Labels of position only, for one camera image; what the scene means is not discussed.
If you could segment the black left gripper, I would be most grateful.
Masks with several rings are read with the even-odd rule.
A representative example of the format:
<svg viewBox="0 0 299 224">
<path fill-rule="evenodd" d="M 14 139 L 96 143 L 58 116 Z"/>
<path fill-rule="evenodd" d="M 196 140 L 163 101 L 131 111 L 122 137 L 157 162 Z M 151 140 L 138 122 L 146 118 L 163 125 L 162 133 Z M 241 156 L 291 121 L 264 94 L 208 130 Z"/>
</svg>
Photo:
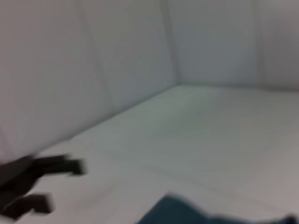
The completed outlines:
<svg viewBox="0 0 299 224">
<path fill-rule="evenodd" d="M 84 161 L 70 159 L 67 155 L 26 156 L 1 165 L 0 216 L 17 221 L 29 212 L 50 214 L 53 206 L 47 195 L 25 195 L 41 175 L 54 174 L 85 175 Z"/>
</svg>

